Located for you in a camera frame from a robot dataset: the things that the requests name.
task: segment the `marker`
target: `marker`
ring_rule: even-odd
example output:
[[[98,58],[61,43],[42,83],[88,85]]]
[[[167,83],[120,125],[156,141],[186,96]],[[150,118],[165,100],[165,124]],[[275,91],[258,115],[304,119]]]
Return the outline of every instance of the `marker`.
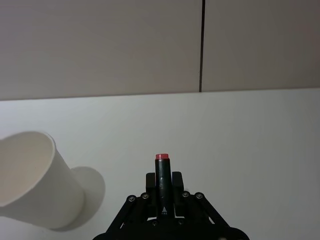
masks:
[[[174,197],[171,179],[170,159],[167,153],[155,156],[155,189],[157,217],[174,218]]]

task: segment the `white table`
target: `white table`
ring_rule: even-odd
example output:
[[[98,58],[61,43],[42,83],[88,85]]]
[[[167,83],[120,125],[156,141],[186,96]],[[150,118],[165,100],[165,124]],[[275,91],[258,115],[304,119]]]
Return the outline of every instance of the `white table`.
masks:
[[[252,240],[319,237],[320,89],[0,102],[0,138],[42,130],[71,167],[100,172],[105,196],[83,226],[57,232],[0,218],[4,240],[91,240],[130,194],[145,190],[156,153]]]

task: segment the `white paper cup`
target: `white paper cup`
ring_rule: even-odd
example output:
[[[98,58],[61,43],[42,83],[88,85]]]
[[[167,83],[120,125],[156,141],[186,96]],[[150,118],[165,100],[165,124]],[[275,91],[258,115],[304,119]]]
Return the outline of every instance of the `white paper cup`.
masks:
[[[84,191],[51,136],[27,131],[0,140],[0,216],[57,229],[84,205]]]

